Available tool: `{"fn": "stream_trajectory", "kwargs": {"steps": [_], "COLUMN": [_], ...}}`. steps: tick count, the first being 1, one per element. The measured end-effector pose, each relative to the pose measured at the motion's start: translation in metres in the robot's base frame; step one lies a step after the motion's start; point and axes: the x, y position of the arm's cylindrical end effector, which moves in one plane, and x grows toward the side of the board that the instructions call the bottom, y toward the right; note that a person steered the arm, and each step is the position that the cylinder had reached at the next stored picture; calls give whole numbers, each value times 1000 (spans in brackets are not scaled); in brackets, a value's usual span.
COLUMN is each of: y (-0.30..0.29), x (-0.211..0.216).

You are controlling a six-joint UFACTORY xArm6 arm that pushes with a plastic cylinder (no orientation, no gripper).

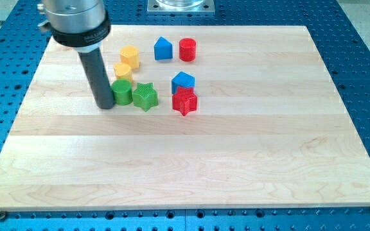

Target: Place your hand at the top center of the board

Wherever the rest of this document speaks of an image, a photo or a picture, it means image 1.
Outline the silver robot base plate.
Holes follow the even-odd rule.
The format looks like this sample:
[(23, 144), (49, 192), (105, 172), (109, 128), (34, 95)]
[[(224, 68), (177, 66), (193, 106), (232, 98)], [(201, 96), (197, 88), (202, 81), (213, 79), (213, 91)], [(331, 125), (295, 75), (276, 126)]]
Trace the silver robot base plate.
[(214, 14), (214, 0), (148, 0), (146, 7), (148, 14), (168, 15), (184, 13)]

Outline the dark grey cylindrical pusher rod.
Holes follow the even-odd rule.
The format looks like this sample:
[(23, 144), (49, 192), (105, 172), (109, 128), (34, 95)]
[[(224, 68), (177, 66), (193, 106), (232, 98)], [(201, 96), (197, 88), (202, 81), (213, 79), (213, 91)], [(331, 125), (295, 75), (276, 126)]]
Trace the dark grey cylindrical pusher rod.
[(114, 96), (100, 49), (96, 48), (88, 53), (79, 52), (78, 56), (97, 107), (111, 109), (114, 106)]

